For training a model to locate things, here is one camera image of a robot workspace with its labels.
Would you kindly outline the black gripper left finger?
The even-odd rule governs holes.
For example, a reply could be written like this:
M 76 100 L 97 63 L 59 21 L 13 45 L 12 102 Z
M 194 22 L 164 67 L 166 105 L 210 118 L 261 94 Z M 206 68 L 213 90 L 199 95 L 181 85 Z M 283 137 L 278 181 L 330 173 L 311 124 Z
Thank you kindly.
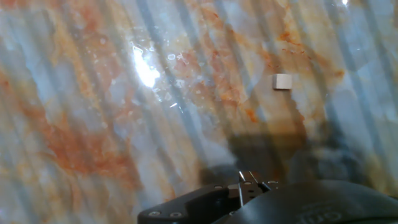
M 138 224 L 208 224 L 229 218 L 240 208 L 239 190 L 233 185 L 207 185 L 140 212 Z

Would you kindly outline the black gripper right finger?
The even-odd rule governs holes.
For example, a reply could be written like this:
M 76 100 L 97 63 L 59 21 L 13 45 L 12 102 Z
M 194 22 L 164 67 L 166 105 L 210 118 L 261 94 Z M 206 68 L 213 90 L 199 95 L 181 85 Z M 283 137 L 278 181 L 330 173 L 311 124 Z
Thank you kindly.
M 239 172 L 239 202 L 243 206 L 259 195 L 270 190 L 278 189 L 279 181 L 267 180 L 260 173 L 255 171 Z

